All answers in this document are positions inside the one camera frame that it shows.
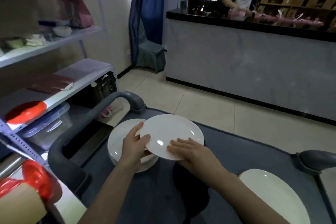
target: cart handle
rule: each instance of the cart handle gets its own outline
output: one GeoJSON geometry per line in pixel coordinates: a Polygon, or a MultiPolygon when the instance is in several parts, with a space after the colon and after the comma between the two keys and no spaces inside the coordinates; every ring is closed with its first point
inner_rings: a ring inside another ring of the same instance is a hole
{"type": "Polygon", "coordinates": [[[62,154],[62,148],[77,136],[87,125],[91,123],[106,107],[115,99],[123,97],[130,104],[130,111],[142,113],[146,109],[144,101],[136,94],[127,91],[117,91],[105,99],[85,114],[83,119],[69,128],[65,133],[57,138],[52,144],[48,153],[48,164],[53,173],[68,188],[79,194],[80,191],[90,182],[90,175],[81,167],[78,167],[62,154]]]}
{"type": "Polygon", "coordinates": [[[327,151],[307,150],[299,153],[299,158],[306,167],[317,171],[336,167],[336,154],[327,151]]]}

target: oval white plate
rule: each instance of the oval white plate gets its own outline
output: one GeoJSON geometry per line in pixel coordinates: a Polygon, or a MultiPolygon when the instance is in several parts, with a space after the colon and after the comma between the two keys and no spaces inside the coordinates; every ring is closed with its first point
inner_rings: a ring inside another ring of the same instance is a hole
{"type": "Polygon", "coordinates": [[[140,136],[143,137],[146,134],[150,134],[150,141],[146,144],[146,148],[151,153],[170,160],[182,160],[167,151],[170,140],[177,138],[187,140],[190,137],[201,145],[204,144],[203,133],[195,123],[173,114],[162,114],[146,120],[140,136]]]}
{"type": "Polygon", "coordinates": [[[290,224],[310,224],[308,212],[295,191],[278,176],[250,169],[239,179],[290,224]]]}
{"type": "MultiPolygon", "coordinates": [[[[142,121],[145,122],[146,120],[144,119],[126,120],[120,123],[112,130],[110,136],[108,137],[107,150],[114,165],[116,165],[120,159],[123,149],[124,138],[127,136],[128,132],[130,132],[133,127],[135,127],[142,121]]],[[[141,167],[137,171],[137,173],[149,169],[157,162],[157,160],[158,157],[153,154],[141,158],[141,167]]]]}

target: white wall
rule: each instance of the white wall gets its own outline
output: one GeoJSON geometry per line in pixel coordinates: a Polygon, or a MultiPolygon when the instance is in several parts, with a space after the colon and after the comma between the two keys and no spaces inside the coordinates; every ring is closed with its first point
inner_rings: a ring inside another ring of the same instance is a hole
{"type": "MultiPolygon", "coordinates": [[[[131,65],[128,17],[131,0],[102,0],[107,21],[107,34],[84,41],[88,57],[115,65],[120,73],[131,65]]],[[[84,0],[95,25],[102,26],[97,0],[84,0]]],[[[56,0],[0,0],[0,37],[38,31],[37,20],[56,16],[56,0]]],[[[0,96],[24,86],[23,78],[30,74],[53,73],[82,59],[79,44],[74,43],[0,69],[0,96]]]]}

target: plastic storage box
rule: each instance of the plastic storage box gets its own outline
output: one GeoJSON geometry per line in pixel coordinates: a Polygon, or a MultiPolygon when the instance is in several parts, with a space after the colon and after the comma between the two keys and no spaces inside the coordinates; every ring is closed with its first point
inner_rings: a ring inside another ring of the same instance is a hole
{"type": "Polygon", "coordinates": [[[68,111],[70,105],[62,103],[22,130],[21,136],[44,150],[72,126],[68,111]]]}

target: metal shelf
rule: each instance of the metal shelf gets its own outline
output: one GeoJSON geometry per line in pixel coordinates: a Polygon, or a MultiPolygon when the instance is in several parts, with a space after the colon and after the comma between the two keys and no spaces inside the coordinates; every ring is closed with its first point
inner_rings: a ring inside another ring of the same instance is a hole
{"type": "MultiPolygon", "coordinates": [[[[54,95],[28,89],[17,90],[0,99],[0,119],[5,120],[6,114],[14,107],[31,101],[44,101],[44,103],[47,104],[47,109],[44,113],[47,113],[109,71],[114,72],[115,75],[114,67],[111,64],[92,59],[80,60],[55,73],[57,75],[75,79],[76,81],[73,84],[73,89],[61,91],[54,95]]],[[[13,133],[17,133],[33,121],[34,120],[30,120],[23,124],[7,125],[13,133]]]]}
{"type": "Polygon", "coordinates": [[[104,29],[97,26],[91,26],[85,29],[74,29],[69,37],[58,37],[56,41],[46,42],[43,46],[31,47],[25,46],[19,49],[11,50],[0,57],[0,68],[14,64],[16,62],[52,51],[71,42],[82,40],[92,34],[103,32],[104,29]]]}

